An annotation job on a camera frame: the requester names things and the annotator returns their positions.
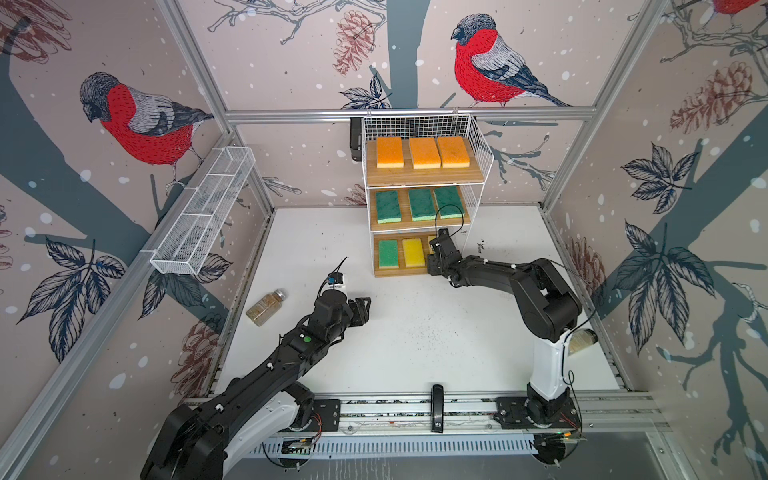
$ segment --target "sponge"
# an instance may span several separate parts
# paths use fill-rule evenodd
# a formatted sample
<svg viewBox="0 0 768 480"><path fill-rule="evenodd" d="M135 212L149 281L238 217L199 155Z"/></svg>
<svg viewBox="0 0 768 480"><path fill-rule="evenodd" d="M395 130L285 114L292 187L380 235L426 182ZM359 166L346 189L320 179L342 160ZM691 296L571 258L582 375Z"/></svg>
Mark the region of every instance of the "sponge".
<svg viewBox="0 0 768 480"><path fill-rule="evenodd" d="M397 260L397 240L379 241L379 268L400 268Z"/></svg>
<svg viewBox="0 0 768 480"><path fill-rule="evenodd" d="M437 208L440 211L441 219L442 218L461 218L464 215L464 207L462 207L462 199L458 195L458 189L456 188L455 185L452 185L451 187L436 188L435 200L437 200ZM455 205L455 207L445 207L442 210L440 210L440 208L444 207L445 205Z"/></svg>
<svg viewBox="0 0 768 480"><path fill-rule="evenodd" d="M402 241L402 253L406 258L406 267L425 266L424 249L422 248L422 239L406 238Z"/></svg>
<svg viewBox="0 0 768 480"><path fill-rule="evenodd" d="M393 223L402 220L397 192L394 190L376 192L376 219L378 223Z"/></svg>
<svg viewBox="0 0 768 480"><path fill-rule="evenodd" d="M408 143L411 147L414 170L440 168L440 154L437 152L434 138L409 138Z"/></svg>
<svg viewBox="0 0 768 480"><path fill-rule="evenodd" d="M469 167L469 154L462 137L438 137L437 146L440 148L443 168Z"/></svg>
<svg viewBox="0 0 768 480"><path fill-rule="evenodd" d="M411 217L413 221L435 219L435 204L432 202L432 192L428 188L408 190L408 199L411 202Z"/></svg>
<svg viewBox="0 0 768 480"><path fill-rule="evenodd" d="M402 138L377 137L376 138L376 166L378 168L402 168L405 161L402 159Z"/></svg>

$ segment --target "bird illustration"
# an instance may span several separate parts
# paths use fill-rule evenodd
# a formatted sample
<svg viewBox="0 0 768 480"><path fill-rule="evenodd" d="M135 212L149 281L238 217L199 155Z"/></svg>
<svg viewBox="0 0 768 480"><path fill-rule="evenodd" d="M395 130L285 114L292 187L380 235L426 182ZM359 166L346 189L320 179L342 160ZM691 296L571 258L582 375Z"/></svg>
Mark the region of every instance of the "bird illustration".
<svg viewBox="0 0 768 480"><path fill-rule="evenodd" d="M456 25L456 81L475 99L474 107L484 101L504 107L512 98L539 97L559 107L570 105L549 94L525 65L525 59L509 48L496 31L490 15L468 15Z"/></svg>
<svg viewBox="0 0 768 480"><path fill-rule="evenodd" d="M164 95L145 94L103 71L85 79L80 102L88 121L98 118L136 160L173 166L174 179L165 186L166 193L174 185L184 186L176 180L176 162L187 150L197 155L192 148L194 132L202 122L214 117ZM197 158L202 164L200 155Z"/></svg>

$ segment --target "wire shelf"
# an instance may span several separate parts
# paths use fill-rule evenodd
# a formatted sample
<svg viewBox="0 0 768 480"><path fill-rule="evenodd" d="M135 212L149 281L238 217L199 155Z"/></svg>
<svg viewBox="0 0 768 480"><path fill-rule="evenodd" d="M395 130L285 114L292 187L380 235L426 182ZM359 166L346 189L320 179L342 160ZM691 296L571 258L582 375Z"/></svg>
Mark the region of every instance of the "wire shelf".
<svg viewBox="0 0 768 480"><path fill-rule="evenodd" d="M386 179L377 175L375 162L376 159L371 153L369 158L369 148L375 148L376 138L378 137L400 137L404 140L404 154L409 156L408 144L405 141L414 137L463 137L468 147L468 153L471 159L471 169L458 168L439 168L431 170L409 170L403 169L402 176L395 169L387 169ZM376 271L376 249L374 242L376 238L382 238L379 235L384 233L393 235L395 233L413 233L426 232L434 230L435 223L429 222L406 222L398 225L397 223L386 224L387 227L377 227L373 225L371 212L372 197L376 191L386 188L389 190L417 187L438 187L445 185L456 185L464 201L465 211L468 219L465 218L465 227L463 231L468 233L475 221L475 215L478 211L482 191L485 188L485 182L488 180L491 167L493 166L494 156L488 142L485 140L477 121L470 114L440 114L440 115L399 115L399 116L368 116L362 120L362 139L364 145L362 149L362 176L366 185L366 199L368 218L370 227L370 245L372 268ZM438 228L455 228L461 225L462 219L451 219L451 221L438 220Z"/></svg>
<svg viewBox="0 0 768 480"><path fill-rule="evenodd" d="M248 147L225 147L152 256L160 273L197 275L255 164Z"/></svg>

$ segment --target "black cable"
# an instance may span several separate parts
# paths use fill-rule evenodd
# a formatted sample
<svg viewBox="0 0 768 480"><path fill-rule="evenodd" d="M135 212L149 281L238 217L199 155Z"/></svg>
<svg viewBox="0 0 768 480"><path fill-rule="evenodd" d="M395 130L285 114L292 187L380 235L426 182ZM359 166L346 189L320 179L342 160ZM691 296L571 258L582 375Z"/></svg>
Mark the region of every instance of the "black cable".
<svg viewBox="0 0 768 480"><path fill-rule="evenodd" d="M454 207L462 215L462 225L458 228L458 230L456 230L455 232L451 233L449 235L449 238L453 237L458 232L462 231L462 228L464 228L464 213L462 212L462 208L458 207L458 206L456 206L454 204L445 204L442 207L440 207L439 209L437 209L437 211L435 212L435 237L438 236L437 235L437 216L440 214L440 210L442 210L442 209L444 209L446 207Z"/></svg>

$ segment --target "white table surface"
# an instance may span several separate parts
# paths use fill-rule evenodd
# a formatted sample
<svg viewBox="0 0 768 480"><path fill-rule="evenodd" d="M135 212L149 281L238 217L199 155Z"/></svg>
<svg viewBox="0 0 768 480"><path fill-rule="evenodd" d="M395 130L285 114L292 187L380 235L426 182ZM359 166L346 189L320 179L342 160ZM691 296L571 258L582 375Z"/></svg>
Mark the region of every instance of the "white table surface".
<svg viewBox="0 0 768 480"><path fill-rule="evenodd" d="M372 298L370 321L347 329L344 341L302 377L305 386L315 393L428 392L434 383L446 392L525 390L534 336L515 298L483 287L455 289L441 276L375 278L366 215L365 208L276 212L244 310L277 288L288 298L261 327L243 313L216 393L262 363L278 334L312 312L323 278L344 257L347 295ZM478 254L477 243L490 260L561 261L535 207L480 207L462 253ZM568 369L576 390L618 388L599 345L568 359Z"/></svg>

